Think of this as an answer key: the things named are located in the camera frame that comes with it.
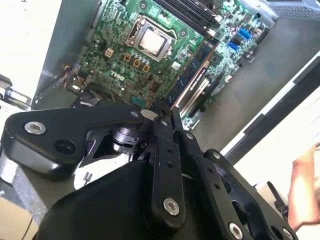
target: bolt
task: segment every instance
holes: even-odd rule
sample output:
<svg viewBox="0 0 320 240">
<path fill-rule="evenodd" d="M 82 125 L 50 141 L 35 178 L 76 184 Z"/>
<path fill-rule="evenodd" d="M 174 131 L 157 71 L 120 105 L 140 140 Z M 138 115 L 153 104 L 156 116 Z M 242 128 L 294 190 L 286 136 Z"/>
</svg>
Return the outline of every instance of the bolt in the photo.
<svg viewBox="0 0 320 240">
<path fill-rule="evenodd" d="M 214 153 L 213 153 L 213 156 L 214 156 L 216 159 L 220 159 L 220 155 L 219 155 L 219 153 L 217 153 L 217 152 L 214 152 Z"/>
<path fill-rule="evenodd" d="M 131 115 L 132 116 L 134 116 L 134 117 L 136 117 L 136 118 L 138 118 L 139 117 L 139 114 L 138 113 L 136 113 L 135 111 L 132 111 L 132 112 L 130 112 L 131 113 Z"/>
<path fill-rule="evenodd" d="M 292 234 L 291 234 L 286 228 L 283 228 L 283 231 L 284 231 L 285 235 L 286 235 L 290 240 L 294 240 L 294 237 L 292 236 Z"/>
<path fill-rule="evenodd" d="M 177 216 L 180 212 L 178 203 L 171 197 L 168 197 L 163 201 L 163 207 L 164 210 L 172 216 Z"/>
<path fill-rule="evenodd" d="M 190 139 L 194 139 L 194 136 L 190 132 L 187 132 L 185 135 Z"/>
<path fill-rule="evenodd" d="M 241 229 L 233 222 L 229 224 L 229 230 L 236 239 L 242 240 L 244 238 Z"/>
<path fill-rule="evenodd" d="M 165 126 L 168 126 L 168 123 L 166 121 L 161 120 L 161 123 Z"/>
<path fill-rule="evenodd" d="M 42 135 L 46 132 L 46 127 L 40 122 L 30 121 L 24 125 L 24 129 L 34 135 Z"/>
</svg>

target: chip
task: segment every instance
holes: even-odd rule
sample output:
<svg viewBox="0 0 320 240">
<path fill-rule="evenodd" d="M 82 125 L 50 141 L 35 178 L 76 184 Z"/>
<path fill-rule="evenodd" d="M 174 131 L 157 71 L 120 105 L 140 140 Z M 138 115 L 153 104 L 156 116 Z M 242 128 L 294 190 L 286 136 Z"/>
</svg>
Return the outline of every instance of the chip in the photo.
<svg viewBox="0 0 320 240">
<path fill-rule="evenodd" d="M 125 44 L 160 62 L 172 53 L 174 40 L 178 40 L 174 29 L 166 29 L 149 17 L 138 15 Z"/>
<path fill-rule="evenodd" d="M 158 83 L 157 81 L 154 81 L 151 86 L 152 92 L 156 93 L 159 90 L 160 86 L 161 86 L 160 83 Z"/>
<path fill-rule="evenodd" d="M 135 67 L 139 67 L 140 61 L 139 61 L 139 60 L 135 60 L 134 63 L 133 63 L 133 65 L 134 65 Z"/>
<path fill-rule="evenodd" d="M 143 71 L 144 71 L 145 73 L 149 72 L 149 69 L 150 69 L 150 66 L 148 66 L 148 65 L 145 65 L 145 66 L 143 67 Z"/>
<path fill-rule="evenodd" d="M 141 39 L 141 42 L 139 43 L 139 47 L 157 57 L 164 43 L 165 38 L 156 34 L 154 31 L 148 28 L 145 31 L 143 38 Z"/>
<path fill-rule="evenodd" d="M 126 62 L 129 62 L 130 59 L 131 59 L 131 56 L 127 53 L 127 54 L 124 56 L 124 60 L 125 60 Z"/>
</svg>

